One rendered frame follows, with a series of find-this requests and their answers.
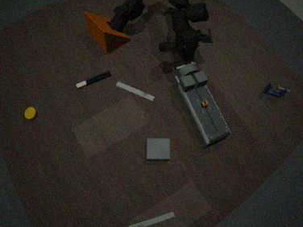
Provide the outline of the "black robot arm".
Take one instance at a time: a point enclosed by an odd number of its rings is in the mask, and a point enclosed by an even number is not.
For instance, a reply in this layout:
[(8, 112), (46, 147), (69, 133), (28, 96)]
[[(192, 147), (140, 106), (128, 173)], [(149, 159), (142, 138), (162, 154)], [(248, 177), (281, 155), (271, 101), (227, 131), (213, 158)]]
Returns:
[[(208, 21), (209, 13), (204, 2), (189, 4), (189, 0), (168, 0), (169, 3), (176, 8), (168, 7), (164, 14), (171, 14), (173, 26), (188, 23)], [(133, 21), (142, 13), (145, 5), (142, 0), (126, 0), (121, 6), (114, 8), (115, 16), (106, 22), (112, 30), (123, 33), (123, 28), (126, 26), (128, 20)], [(182, 10), (184, 9), (184, 10)], [(180, 32), (178, 35), (179, 41), (184, 43), (186, 47), (190, 45), (197, 45), (198, 40), (202, 39), (202, 32), (200, 29), (193, 31), (192, 27), (186, 32)]]

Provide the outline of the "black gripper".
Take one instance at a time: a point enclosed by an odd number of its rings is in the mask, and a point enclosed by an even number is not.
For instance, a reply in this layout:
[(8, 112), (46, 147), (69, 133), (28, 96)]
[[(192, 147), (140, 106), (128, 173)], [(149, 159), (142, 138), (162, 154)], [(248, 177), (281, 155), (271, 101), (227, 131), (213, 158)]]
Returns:
[[(175, 31), (175, 43), (174, 42), (166, 42), (166, 43), (160, 43), (159, 45), (159, 49), (162, 52), (169, 52), (169, 51), (177, 51), (182, 59), (184, 60), (184, 62), (186, 63), (186, 65), (188, 64), (188, 59), (187, 59), (187, 55), (186, 55), (186, 48), (188, 53), (190, 54), (190, 56), (192, 57), (192, 59), (194, 58), (194, 52), (197, 49), (197, 47), (199, 47), (199, 45), (190, 45), (189, 47), (184, 48), (184, 43), (181, 40), (181, 43), (179, 41), (178, 35), (179, 35), (179, 31), (180, 32), (186, 32), (188, 31), (188, 29), (190, 29), (191, 26), (189, 25), (189, 23), (185, 23), (185, 24), (180, 24), (180, 25), (176, 25), (173, 26), (173, 30)], [(210, 37), (208, 35), (202, 35), (202, 39), (199, 39), (198, 42), (203, 42), (203, 43), (208, 43), (210, 42)]]

